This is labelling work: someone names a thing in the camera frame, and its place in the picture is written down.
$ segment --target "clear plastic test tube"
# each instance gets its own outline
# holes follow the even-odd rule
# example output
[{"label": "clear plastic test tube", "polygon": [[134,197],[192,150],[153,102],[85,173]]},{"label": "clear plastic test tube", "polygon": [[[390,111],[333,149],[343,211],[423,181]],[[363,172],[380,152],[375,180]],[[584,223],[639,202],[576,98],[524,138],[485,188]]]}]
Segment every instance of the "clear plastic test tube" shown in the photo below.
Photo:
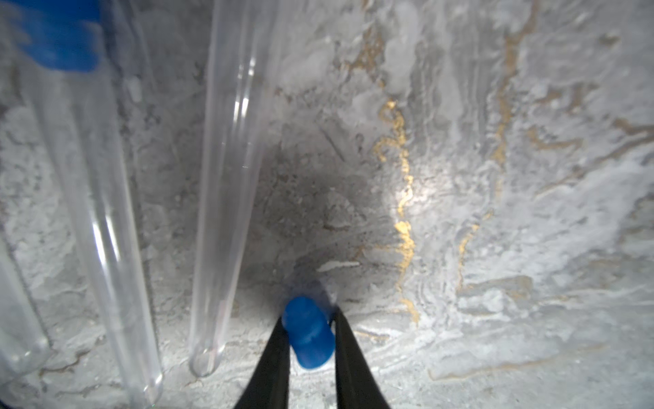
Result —
[{"label": "clear plastic test tube", "polygon": [[152,406],[162,371],[124,168],[98,0],[13,0],[21,80],[41,126],[77,250],[132,408]]},{"label": "clear plastic test tube", "polygon": [[216,370],[227,341],[291,1],[215,1],[191,309],[196,376]]},{"label": "clear plastic test tube", "polygon": [[48,337],[29,303],[7,244],[0,240],[0,385],[42,367]]}]

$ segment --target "rock surface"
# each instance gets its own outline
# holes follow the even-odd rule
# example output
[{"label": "rock surface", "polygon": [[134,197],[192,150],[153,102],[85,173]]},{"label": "rock surface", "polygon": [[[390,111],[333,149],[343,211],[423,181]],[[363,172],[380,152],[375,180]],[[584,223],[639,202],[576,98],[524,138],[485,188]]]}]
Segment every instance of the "rock surface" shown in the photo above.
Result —
[{"label": "rock surface", "polygon": [[[324,287],[394,408],[651,408],[654,3],[298,0],[231,341],[201,380],[186,345],[213,2],[136,3],[153,81],[125,83],[121,121],[157,407],[231,408],[284,303]],[[124,408],[1,30],[3,235],[56,351],[1,398]],[[291,408],[336,407],[333,360],[294,363],[290,385]]]}]

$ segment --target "crack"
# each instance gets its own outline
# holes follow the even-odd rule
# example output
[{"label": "crack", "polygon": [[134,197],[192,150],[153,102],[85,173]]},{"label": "crack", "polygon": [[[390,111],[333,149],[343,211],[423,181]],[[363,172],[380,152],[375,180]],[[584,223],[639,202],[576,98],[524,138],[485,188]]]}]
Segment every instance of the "crack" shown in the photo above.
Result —
[{"label": "crack", "polygon": [[537,99],[536,103],[545,105],[545,104],[548,104],[548,103],[550,103],[550,102],[552,102],[552,101],[554,101],[554,100],[556,100],[558,98],[561,98],[562,96],[563,96],[563,93],[560,90],[557,90],[556,88],[550,87],[550,88],[547,89],[547,95],[540,98],[540,99]]},{"label": "crack", "polygon": [[191,385],[194,385],[196,383],[199,383],[200,385],[202,385],[202,387],[204,387],[204,383],[202,382],[202,380],[200,378],[196,378],[196,379],[194,379],[194,380],[192,380],[190,382],[187,382],[184,386],[182,386],[182,389],[184,389],[185,387],[189,387]]},{"label": "crack", "polygon": [[180,363],[178,363],[178,364],[171,365],[169,368],[164,369],[164,370],[162,371],[162,374],[163,374],[163,375],[166,375],[166,374],[170,373],[172,370],[174,370],[174,369],[176,369],[176,368],[179,368],[180,366],[185,365],[185,364],[187,364],[187,363],[188,363],[188,358],[184,358],[184,359],[182,360],[182,362],[180,362]]},{"label": "crack", "polygon": [[572,99],[570,100],[570,105],[568,106],[568,114],[577,113],[581,106],[583,105],[583,99],[590,92],[595,91],[598,88],[598,85],[590,82],[584,84],[583,82],[578,82],[572,86]]},{"label": "crack", "polygon": [[90,385],[82,389],[81,391],[59,391],[54,394],[54,397],[59,398],[64,395],[81,395],[83,398],[86,398],[91,392],[97,391],[101,387],[108,387],[111,389],[122,389],[122,385],[118,382],[109,382],[109,383],[97,383],[95,385]]},{"label": "crack", "polygon": [[338,147],[336,147],[336,144],[334,143],[334,140],[332,139],[332,137],[330,137],[329,134],[324,129],[322,129],[320,126],[318,127],[318,129],[320,130],[320,132],[322,132],[323,136],[325,137],[325,139],[327,139],[327,142],[329,142],[329,144],[332,146],[332,148],[334,148],[334,152],[336,152],[336,156],[338,156],[338,158],[340,160],[342,160],[343,163],[345,163],[345,157],[343,156],[343,153],[341,152],[341,150],[338,149]]},{"label": "crack", "polygon": [[82,358],[84,358],[85,356],[87,356],[88,354],[91,353],[91,350],[92,349],[84,349],[82,351],[76,352],[75,353],[75,361],[73,363],[71,363],[71,364],[62,366],[61,368],[52,368],[52,369],[51,368],[42,368],[39,371],[39,377],[42,378],[43,375],[53,373],[53,372],[58,373],[58,374],[63,374],[65,372],[74,373],[75,372],[75,367],[77,365],[79,365]]},{"label": "crack", "polygon": [[329,232],[346,232],[350,230],[350,226],[335,227],[330,225],[328,222],[324,222],[322,228]]},{"label": "crack", "polygon": [[570,141],[550,143],[543,142],[543,140],[538,137],[538,130],[536,129],[535,125],[527,130],[527,137],[529,138],[529,141],[535,146],[537,151],[555,151],[557,149],[565,149],[567,147],[574,147],[574,150],[576,151],[583,145],[583,141],[579,138],[575,138]]},{"label": "crack", "polygon": [[616,118],[611,124],[614,128],[625,132],[629,136],[635,136],[639,133],[654,133],[654,125],[632,125],[629,121],[624,118]]}]

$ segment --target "yellow streak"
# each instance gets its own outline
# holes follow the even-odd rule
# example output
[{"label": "yellow streak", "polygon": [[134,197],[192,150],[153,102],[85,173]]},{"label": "yellow streak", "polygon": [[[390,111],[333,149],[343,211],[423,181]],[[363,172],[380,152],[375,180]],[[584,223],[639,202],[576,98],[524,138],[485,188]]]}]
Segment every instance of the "yellow streak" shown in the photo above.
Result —
[{"label": "yellow streak", "polygon": [[372,77],[377,69],[377,57],[384,53],[386,44],[374,27],[365,30],[363,40],[361,51],[354,62],[348,64],[348,70],[352,72],[353,69],[363,69]]},{"label": "yellow streak", "polygon": [[400,294],[400,302],[404,304],[411,314],[412,322],[418,324],[420,321],[420,313],[416,310],[412,301],[404,297],[402,290],[402,283],[406,277],[407,270],[411,265],[413,256],[415,255],[415,242],[411,238],[411,223],[402,220],[405,218],[404,208],[413,198],[413,176],[411,174],[411,165],[409,164],[409,150],[404,147],[407,142],[406,134],[406,121],[401,110],[397,107],[397,102],[389,99],[379,110],[379,118],[390,124],[393,131],[393,137],[382,137],[373,147],[373,152],[377,155],[381,162],[386,162],[387,158],[383,153],[384,147],[391,147],[399,150],[400,157],[400,170],[402,171],[403,179],[406,183],[402,190],[402,197],[398,202],[397,212],[400,218],[395,224],[395,230],[400,233],[402,242],[397,246],[396,251],[402,255],[402,261],[398,263],[400,269],[400,276],[395,283],[395,288]]},{"label": "yellow streak", "polygon": [[458,245],[458,283],[456,284],[457,294],[463,289],[463,263],[466,256],[466,246],[468,245],[470,240],[472,240],[472,238],[475,236],[477,230],[479,230],[479,225],[473,224],[470,228],[472,229],[472,231],[466,234],[466,237],[464,237],[463,240],[461,240],[461,242]]},{"label": "yellow streak", "polygon": [[517,73],[520,43],[528,34],[533,33],[536,28],[536,15],[538,14],[539,2],[540,0],[533,0],[529,19],[523,29],[518,34],[506,35],[504,37],[504,79],[502,79],[502,85],[500,85],[500,89],[497,92],[497,100],[500,104],[500,124],[495,132],[495,137],[499,144],[490,156],[500,166],[502,172],[504,172],[504,165],[506,164],[506,130],[513,118],[511,103],[506,96],[506,89],[511,79]]},{"label": "yellow streak", "polygon": [[357,335],[360,335],[360,336],[365,336],[366,338],[370,338],[371,340],[375,340],[375,341],[386,341],[386,340],[388,340],[390,338],[390,336],[388,336],[388,335],[374,335],[374,334],[370,334],[370,333],[364,332],[364,331],[359,331],[359,330],[356,330],[356,329],[353,330],[352,332],[357,334]]}]

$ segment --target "blue cap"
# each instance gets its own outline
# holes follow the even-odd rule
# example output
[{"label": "blue cap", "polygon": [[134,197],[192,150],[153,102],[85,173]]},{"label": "blue cap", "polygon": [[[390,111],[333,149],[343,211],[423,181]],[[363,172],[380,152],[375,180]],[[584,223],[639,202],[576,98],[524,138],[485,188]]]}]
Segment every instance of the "blue cap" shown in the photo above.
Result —
[{"label": "blue cap", "polygon": [[60,71],[90,72],[99,58],[88,22],[100,22],[99,0],[9,0],[20,7],[20,21],[29,43],[18,46],[39,65]]},{"label": "blue cap", "polygon": [[310,298],[293,298],[284,309],[282,325],[303,368],[318,368],[334,353],[336,341],[332,329]]}]

